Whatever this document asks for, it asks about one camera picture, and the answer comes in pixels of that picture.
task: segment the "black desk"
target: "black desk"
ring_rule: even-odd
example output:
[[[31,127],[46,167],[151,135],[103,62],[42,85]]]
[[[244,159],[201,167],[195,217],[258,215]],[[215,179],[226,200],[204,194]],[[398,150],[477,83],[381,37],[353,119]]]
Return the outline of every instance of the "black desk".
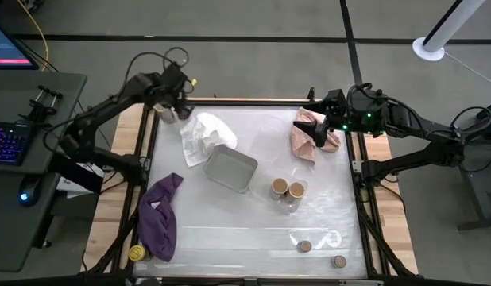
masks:
[[[458,226],[459,230],[472,230],[491,226],[491,165],[481,172],[464,172],[483,168],[491,161],[491,145],[470,146],[465,148],[465,160],[462,163],[462,177],[470,198],[477,212],[478,220],[464,222]]]
[[[28,114],[29,99],[35,99],[37,85],[56,89],[64,94],[57,103],[59,111],[48,122],[56,124],[68,120],[86,82],[84,75],[51,73],[42,71],[0,71],[0,121],[18,120],[17,114]],[[64,129],[57,130],[59,135]],[[21,207],[18,203],[19,183],[25,173],[38,172],[51,160],[52,154],[42,146],[43,133],[34,140],[21,167],[0,171],[0,271],[18,272],[23,267],[29,251],[49,226],[45,219],[49,214],[52,198],[60,175],[46,173],[41,183],[41,197],[33,207]]]

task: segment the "computer mouse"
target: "computer mouse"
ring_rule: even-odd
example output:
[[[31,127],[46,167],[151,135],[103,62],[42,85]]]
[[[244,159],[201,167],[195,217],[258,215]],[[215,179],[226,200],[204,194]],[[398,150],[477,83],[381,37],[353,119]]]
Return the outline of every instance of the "computer mouse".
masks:
[[[18,200],[23,207],[31,207],[37,203],[41,194],[42,176],[27,175],[20,183]]]

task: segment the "pink cloth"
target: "pink cloth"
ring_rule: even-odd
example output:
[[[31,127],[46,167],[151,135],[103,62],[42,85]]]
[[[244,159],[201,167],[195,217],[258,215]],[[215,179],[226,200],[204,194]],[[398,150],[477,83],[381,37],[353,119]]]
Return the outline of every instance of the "pink cloth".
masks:
[[[300,107],[299,111],[296,113],[295,121],[300,122],[318,122],[319,124],[323,123],[325,120],[325,115],[319,114],[316,112],[312,112],[309,110],[305,110]],[[327,131],[327,140],[325,141],[325,145],[321,148],[321,150],[325,152],[335,152],[339,149],[341,145],[341,141],[339,137],[337,137],[331,131]],[[299,129],[298,127],[292,126],[292,151],[293,155],[302,158],[304,160],[309,160],[313,164],[315,163],[315,147],[316,143],[312,138],[307,135],[304,131]]]

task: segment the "fabric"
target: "fabric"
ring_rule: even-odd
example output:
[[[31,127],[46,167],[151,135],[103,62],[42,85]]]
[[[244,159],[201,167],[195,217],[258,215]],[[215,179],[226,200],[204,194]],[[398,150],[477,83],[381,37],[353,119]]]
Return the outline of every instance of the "fabric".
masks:
[[[214,146],[226,145],[237,148],[237,136],[221,119],[213,114],[202,112],[193,115],[180,129],[182,150],[189,168],[205,162]]]
[[[156,182],[141,198],[139,226],[143,246],[151,254],[170,261],[175,253],[176,220],[170,202],[184,178],[172,173]]]
[[[318,122],[319,124],[322,124],[324,120],[325,115],[306,110],[302,107],[300,107],[299,111],[297,111],[295,119],[295,121]],[[295,126],[292,126],[291,137],[293,155],[304,160],[309,160],[314,164],[316,148],[315,141],[304,131]],[[337,135],[331,131],[327,131],[327,140],[325,141],[325,145],[321,148],[321,150],[325,152],[335,152],[339,149],[340,145],[341,141],[339,140],[339,137],[337,137]]]

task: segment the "white pole base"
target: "white pole base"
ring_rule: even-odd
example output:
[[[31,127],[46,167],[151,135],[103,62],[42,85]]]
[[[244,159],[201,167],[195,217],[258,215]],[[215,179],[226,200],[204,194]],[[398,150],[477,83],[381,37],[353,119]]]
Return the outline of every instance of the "white pole base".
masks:
[[[416,39],[413,44],[413,52],[422,60],[427,60],[427,61],[438,61],[441,60],[445,56],[445,50],[443,47],[439,49],[436,52],[428,52],[423,48],[423,41],[425,40],[425,37],[421,37]]]

